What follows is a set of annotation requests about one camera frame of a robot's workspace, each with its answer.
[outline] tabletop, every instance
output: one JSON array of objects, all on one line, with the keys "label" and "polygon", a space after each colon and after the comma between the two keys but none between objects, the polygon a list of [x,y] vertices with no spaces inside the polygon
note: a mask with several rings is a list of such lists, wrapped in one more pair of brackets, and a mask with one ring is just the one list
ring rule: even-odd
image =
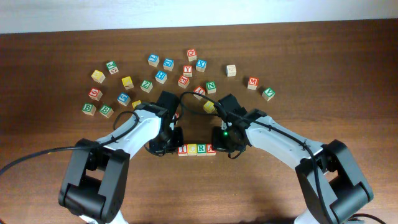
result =
[{"label": "tabletop", "polygon": [[[344,142],[374,191],[359,212],[388,223],[398,219],[398,20],[306,22],[171,29],[96,30],[0,35],[0,166],[44,149],[109,134],[117,114],[132,110],[116,100],[156,101],[214,81],[213,100],[232,93],[247,110],[257,108],[306,138]],[[207,61],[187,89],[177,85],[187,50]],[[150,66],[150,54],[160,57]],[[155,80],[165,58],[174,59],[164,84]],[[110,75],[105,63],[115,61]],[[226,65],[235,64],[235,77]],[[106,79],[94,82],[102,71]],[[134,88],[121,79],[130,76]],[[248,78],[259,79],[248,90]],[[139,88],[148,79],[153,89]],[[266,101],[261,91],[271,87]],[[100,101],[89,98],[99,88]],[[187,96],[203,111],[205,100]],[[84,114],[85,103],[112,107],[108,119]],[[187,113],[178,122],[186,143],[211,141],[217,117]],[[83,223],[58,204],[71,152],[16,165],[0,176],[0,218],[13,223]],[[121,211],[129,223],[255,223],[290,218],[305,210],[296,173],[267,152],[248,147],[227,154],[156,157],[141,149],[130,161]]]}]

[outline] toy block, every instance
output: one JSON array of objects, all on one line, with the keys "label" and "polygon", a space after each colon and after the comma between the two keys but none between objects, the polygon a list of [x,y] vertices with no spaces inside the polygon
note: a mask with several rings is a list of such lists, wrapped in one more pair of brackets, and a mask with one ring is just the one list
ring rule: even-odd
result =
[{"label": "toy block", "polygon": [[94,81],[98,82],[98,83],[102,83],[105,80],[105,75],[104,73],[95,70],[93,72],[93,74],[91,75],[91,77],[93,78]]},{"label": "toy block", "polygon": [[[202,94],[202,95],[206,95],[205,89],[202,88],[202,87],[200,87],[200,86],[198,86],[198,87],[194,90],[194,92],[195,92],[195,93]],[[201,100],[201,99],[202,99],[202,97],[201,97],[201,96],[198,96],[198,95],[194,95],[194,97],[198,98],[198,100]]]},{"label": "toy block", "polygon": [[217,86],[215,82],[206,82],[207,94],[215,93]]},{"label": "toy block", "polygon": [[188,84],[189,84],[189,78],[182,75],[178,80],[178,85],[182,88],[186,88]]},{"label": "toy block", "polygon": [[197,71],[205,72],[207,62],[204,60],[198,60],[197,62]]},{"label": "toy block", "polygon": [[216,151],[213,150],[213,146],[211,144],[206,145],[206,156],[215,156]]},{"label": "toy block", "polygon": [[88,94],[88,96],[93,99],[93,100],[97,100],[99,101],[101,99],[102,96],[102,92],[100,90],[97,90],[96,88],[92,88],[90,90],[90,93]]},{"label": "toy block", "polygon": [[188,61],[193,61],[197,59],[197,51],[195,49],[187,50]]},{"label": "toy block", "polygon": [[165,72],[158,71],[157,74],[155,75],[155,79],[161,84],[164,84],[167,80],[167,74]]},{"label": "toy block", "polygon": [[236,75],[236,66],[235,65],[227,65],[226,66],[226,76],[232,77]]},{"label": "toy block", "polygon": [[135,102],[132,102],[131,104],[132,104],[132,108],[136,109],[136,106],[141,104],[141,100],[137,100]]},{"label": "toy block", "polygon": [[108,105],[103,105],[101,109],[99,109],[99,112],[106,118],[109,118],[113,114],[112,108]]},{"label": "toy block", "polygon": [[152,90],[152,87],[154,87],[152,85],[152,82],[148,81],[148,80],[144,80],[141,84],[141,90],[144,90],[145,92],[149,93]]},{"label": "toy block", "polygon": [[134,88],[134,85],[132,84],[131,77],[122,78],[122,82],[123,82],[123,86],[125,87],[125,89],[128,90],[128,89]]},{"label": "toy block", "polygon": [[180,117],[180,115],[178,113],[175,113],[173,119],[177,119],[179,117]]},{"label": "toy block", "polygon": [[148,63],[149,65],[152,65],[153,67],[157,67],[157,64],[159,64],[160,58],[157,55],[151,54],[148,58]]},{"label": "toy block", "polygon": [[130,103],[130,96],[125,93],[120,93],[118,101],[121,105],[127,106]]},{"label": "toy block", "polygon": [[259,79],[258,78],[249,78],[249,83],[248,83],[248,89],[249,90],[256,90],[257,86],[259,85]]},{"label": "toy block", "polygon": [[205,156],[206,155],[206,145],[205,144],[198,144],[198,156]]},{"label": "toy block", "polygon": [[188,156],[187,145],[183,145],[177,148],[178,156]]},{"label": "toy block", "polygon": [[88,115],[94,115],[96,111],[96,108],[94,105],[90,104],[90,103],[85,103],[85,105],[83,106],[82,112]]},{"label": "toy block", "polygon": [[183,75],[185,77],[192,77],[192,65],[184,65]]},{"label": "toy block", "polygon": [[214,103],[207,101],[204,105],[203,105],[203,109],[207,112],[207,113],[212,113],[216,108],[214,108]]},{"label": "toy block", "polygon": [[110,72],[110,74],[115,74],[116,72],[118,72],[118,68],[116,66],[116,63],[114,61],[112,62],[108,62],[106,64],[106,68],[108,69],[108,71]]},{"label": "toy block", "polygon": [[196,144],[187,144],[188,156],[197,155],[197,145]]},{"label": "toy block", "polygon": [[174,60],[172,59],[165,59],[163,62],[163,68],[168,71],[172,71],[174,68]]},{"label": "toy block", "polygon": [[261,96],[264,99],[266,99],[267,101],[269,101],[270,99],[272,99],[272,97],[275,96],[275,91],[271,88],[268,88],[268,89],[264,90],[264,92],[262,92]]}]

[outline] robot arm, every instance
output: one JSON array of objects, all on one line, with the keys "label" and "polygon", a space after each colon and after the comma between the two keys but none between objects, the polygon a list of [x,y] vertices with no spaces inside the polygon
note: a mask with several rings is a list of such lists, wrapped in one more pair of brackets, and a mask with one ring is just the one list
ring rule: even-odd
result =
[{"label": "robot arm", "polygon": [[[302,137],[277,124],[262,111],[246,112],[233,95],[228,95],[219,102],[224,109],[234,111],[240,117],[224,114],[220,107],[215,106],[221,114],[223,125],[213,129],[213,148],[218,151],[242,152],[246,145],[254,146],[267,151],[294,169],[309,210],[299,216],[295,223],[340,224],[373,199],[370,185],[342,142],[334,140],[324,144]],[[270,126],[286,135],[267,128]],[[321,208],[317,194],[310,154],[293,138],[304,142],[315,157],[326,213]],[[338,176],[330,182],[327,181],[323,174],[336,170]]]}]

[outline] black cable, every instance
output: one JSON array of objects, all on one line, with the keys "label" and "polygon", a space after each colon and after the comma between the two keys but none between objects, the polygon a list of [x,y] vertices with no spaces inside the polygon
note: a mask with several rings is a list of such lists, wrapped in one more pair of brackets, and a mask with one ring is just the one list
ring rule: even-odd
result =
[{"label": "black cable", "polygon": [[383,220],[381,220],[378,217],[375,217],[375,216],[369,215],[369,214],[363,214],[363,213],[354,214],[351,218],[348,219],[348,221],[354,220],[355,218],[358,218],[358,217],[370,218],[378,223],[387,224],[386,222],[384,222]]},{"label": "black cable", "polygon": [[3,173],[5,173],[5,171],[7,171],[8,169],[10,169],[12,166],[14,166],[14,165],[16,165],[16,164],[18,164],[18,163],[20,163],[20,162],[26,161],[26,160],[28,160],[28,159],[35,158],[35,157],[37,157],[37,156],[41,156],[41,155],[48,154],[48,153],[51,153],[51,152],[62,152],[62,151],[68,151],[68,150],[95,149],[95,148],[97,148],[97,147],[102,147],[102,146],[105,146],[105,145],[107,145],[107,144],[111,144],[111,143],[113,143],[113,142],[116,142],[117,140],[119,140],[119,139],[121,139],[123,136],[125,136],[127,133],[129,133],[130,131],[132,131],[132,130],[138,125],[138,122],[139,122],[139,117],[138,117],[138,114],[137,114],[136,112],[134,112],[134,111],[128,111],[128,112],[127,112],[127,111],[124,111],[124,112],[120,113],[120,114],[118,115],[118,117],[116,118],[115,123],[113,124],[114,127],[115,127],[115,125],[116,125],[116,122],[119,120],[120,116],[121,116],[122,114],[124,114],[124,113],[132,113],[132,114],[136,117],[136,122],[131,126],[131,128],[129,128],[127,131],[123,132],[123,133],[120,134],[119,136],[117,136],[117,137],[115,137],[115,138],[111,138],[111,140],[108,140],[108,141],[103,142],[103,143],[94,144],[94,145],[92,145],[92,146],[67,146],[67,147],[58,147],[58,148],[53,148],[53,149],[46,149],[46,150],[43,150],[43,151],[39,151],[39,152],[35,152],[35,153],[32,153],[32,154],[23,156],[23,157],[21,157],[21,158],[19,158],[19,159],[16,159],[16,160],[14,160],[14,161],[8,163],[7,165],[5,165],[5,166],[0,170],[0,176],[1,176]]}]

